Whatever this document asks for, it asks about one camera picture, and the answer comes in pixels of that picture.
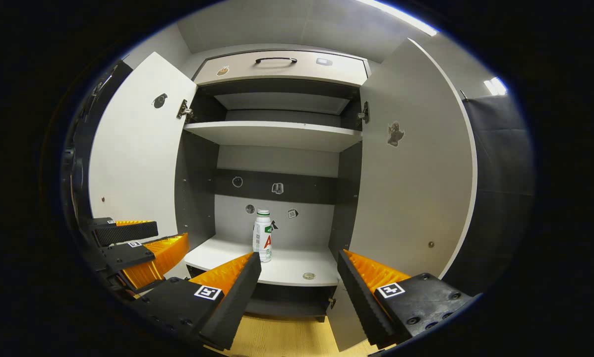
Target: white shelf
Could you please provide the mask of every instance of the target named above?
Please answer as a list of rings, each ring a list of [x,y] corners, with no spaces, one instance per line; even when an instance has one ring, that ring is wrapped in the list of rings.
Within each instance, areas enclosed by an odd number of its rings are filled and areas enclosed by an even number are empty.
[[[227,241],[215,235],[184,256],[184,262],[202,270],[211,270],[229,260],[250,253],[249,244]],[[303,278],[313,273],[313,280]],[[258,282],[292,287],[331,287],[339,282],[336,262],[327,246],[302,249],[273,248],[270,262],[261,264]]]
[[[220,145],[273,146],[342,152],[363,138],[361,131],[283,121],[215,121],[184,126]]]

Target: white cabinet door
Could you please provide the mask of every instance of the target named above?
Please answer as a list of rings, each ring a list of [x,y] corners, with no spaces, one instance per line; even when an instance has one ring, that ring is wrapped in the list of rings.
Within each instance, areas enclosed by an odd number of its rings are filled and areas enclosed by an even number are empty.
[[[196,88],[156,52],[121,84],[92,146],[88,175],[94,217],[156,221],[161,237],[178,233],[174,176],[184,116],[176,116],[183,99],[191,104]]]
[[[403,42],[361,86],[361,184],[351,251],[414,276],[442,278],[462,245],[474,208],[476,152],[469,117],[449,78],[425,50]],[[335,293],[347,309],[347,292]],[[355,319],[343,334],[364,338]],[[343,339],[346,348],[360,341]]]

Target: ceiling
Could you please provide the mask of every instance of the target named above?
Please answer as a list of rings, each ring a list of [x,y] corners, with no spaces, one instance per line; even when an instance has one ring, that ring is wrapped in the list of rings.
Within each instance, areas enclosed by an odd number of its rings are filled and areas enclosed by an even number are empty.
[[[192,53],[251,43],[323,47],[383,62],[421,30],[355,0],[226,0],[178,22]]]

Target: plastic bottle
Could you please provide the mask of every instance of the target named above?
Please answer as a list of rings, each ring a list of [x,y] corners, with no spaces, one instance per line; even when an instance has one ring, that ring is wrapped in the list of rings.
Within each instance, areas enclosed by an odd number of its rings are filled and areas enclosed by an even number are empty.
[[[270,211],[258,210],[253,224],[253,251],[259,251],[259,261],[262,263],[270,262],[273,258],[270,240],[273,226],[270,222]]]

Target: black handle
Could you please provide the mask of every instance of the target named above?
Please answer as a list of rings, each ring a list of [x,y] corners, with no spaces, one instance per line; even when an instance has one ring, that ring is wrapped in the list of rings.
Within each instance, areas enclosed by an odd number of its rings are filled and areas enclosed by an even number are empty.
[[[297,59],[292,57],[265,57],[263,59],[256,59],[255,63],[260,63],[263,60],[290,60],[292,63],[297,63]]]

